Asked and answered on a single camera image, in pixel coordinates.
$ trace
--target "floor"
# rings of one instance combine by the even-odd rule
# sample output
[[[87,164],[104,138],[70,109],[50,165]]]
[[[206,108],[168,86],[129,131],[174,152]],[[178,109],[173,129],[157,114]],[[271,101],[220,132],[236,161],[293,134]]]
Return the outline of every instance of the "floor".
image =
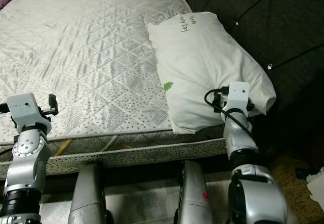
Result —
[[[230,172],[205,174],[214,223],[227,219],[227,188]],[[178,206],[179,187],[175,179],[141,182],[105,188],[107,207],[115,224],[172,224]],[[67,223],[73,193],[44,194],[40,214],[43,224]],[[291,210],[288,224],[299,223]]]
[[[309,196],[307,182],[296,178],[296,168],[310,169],[297,152],[287,152],[272,162],[270,169],[300,224],[324,224],[324,212]]]

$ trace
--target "headboard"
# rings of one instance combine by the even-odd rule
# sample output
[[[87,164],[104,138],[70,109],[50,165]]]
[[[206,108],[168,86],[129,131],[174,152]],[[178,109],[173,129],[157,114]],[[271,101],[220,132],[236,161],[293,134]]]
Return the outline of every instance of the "headboard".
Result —
[[[228,33],[270,77],[278,99],[268,116],[257,117],[254,123],[261,147],[275,151],[282,144],[295,143],[321,124],[324,0],[187,2],[194,12],[217,14]]]

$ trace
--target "tiled floor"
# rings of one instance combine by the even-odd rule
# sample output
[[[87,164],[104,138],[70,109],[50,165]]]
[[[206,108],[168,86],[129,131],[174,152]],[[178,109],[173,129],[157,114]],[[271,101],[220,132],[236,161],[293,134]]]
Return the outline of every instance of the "tiled floor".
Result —
[[[214,223],[227,219],[229,172],[205,175]],[[160,180],[105,188],[107,207],[115,224],[172,224],[178,206],[179,187],[175,180]],[[40,214],[43,224],[67,223],[72,193],[43,195]],[[290,212],[288,224],[297,224]]]

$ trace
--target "brown rug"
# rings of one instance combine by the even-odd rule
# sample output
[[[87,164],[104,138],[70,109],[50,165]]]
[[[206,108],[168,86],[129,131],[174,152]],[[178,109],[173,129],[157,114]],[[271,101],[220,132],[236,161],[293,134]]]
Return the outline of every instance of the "brown rug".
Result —
[[[270,166],[300,223],[324,224],[324,212],[320,205],[309,197],[307,182],[296,178],[296,168],[310,166],[299,154],[291,152],[281,155]]]

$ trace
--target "black cable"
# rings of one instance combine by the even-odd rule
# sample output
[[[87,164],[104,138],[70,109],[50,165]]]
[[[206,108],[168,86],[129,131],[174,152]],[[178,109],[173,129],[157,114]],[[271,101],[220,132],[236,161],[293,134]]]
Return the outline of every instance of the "black cable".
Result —
[[[6,154],[7,152],[10,152],[10,151],[12,151],[12,147],[0,152],[0,156],[2,156],[3,154]]]
[[[207,92],[207,93],[205,94],[205,96],[204,96],[204,100],[205,100],[205,102],[206,102],[208,105],[214,107],[215,109],[217,109],[217,110],[219,110],[220,112],[222,112],[223,114],[225,114],[225,115],[226,115],[228,118],[230,118],[231,120],[233,120],[233,121],[234,121],[234,122],[235,122],[239,127],[241,127],[242,130],[244,130],[244,132],[245,132],[246,134],[248,134],[248,136],[251,137],[252,140],[255,142],[254,137],[253,137],[252,133],[248,130],[248,128],[246,128],[244,125],[242,125],[241,122],[239,122],[237,119],[235,119],[235,118],[234,118],[233,116],[231,116],[229,113],[227,113],[225,110],[221,109],[221,108],[218,107],[217,105],[213,105],[211,102],[209,102],[209,101],[207,100],[207,97],[208,97],[209,94],[214,93],[214,92],[219,92],[219,91],[220,91],[219,89],[213,89],[213,90],[210,90],[209,92]]]

